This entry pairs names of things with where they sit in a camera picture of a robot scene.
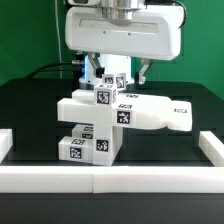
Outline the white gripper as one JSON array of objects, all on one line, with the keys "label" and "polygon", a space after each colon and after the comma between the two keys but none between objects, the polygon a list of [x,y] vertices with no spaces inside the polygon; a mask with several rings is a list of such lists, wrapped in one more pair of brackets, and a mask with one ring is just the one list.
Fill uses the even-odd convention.
[{"label": "white gripper", "polygon": [[152,5],[133,12],[131,20],[109,20],[95,7],[72,7],[66,16],[65,39],[71,50],[88,54],[91,78],[101,78],[105,68],[99,53],[142,59],[138,83],[146,82],[152,59],[172,60],[180,54],[184,17],[180,6]]}]

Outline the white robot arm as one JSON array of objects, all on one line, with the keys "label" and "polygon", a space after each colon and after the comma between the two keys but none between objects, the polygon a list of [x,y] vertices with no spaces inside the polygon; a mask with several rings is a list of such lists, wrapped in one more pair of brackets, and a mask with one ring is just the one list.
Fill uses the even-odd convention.
[{"label": "white robot arm", "polygon": [[124,73],[131,81],[131,60],[143,61],[137,82],[154,60],[180,54],[187,10],[178,0],[66,0],[65,41],[84,52],[83,83],[97,84],[104,73]]}]

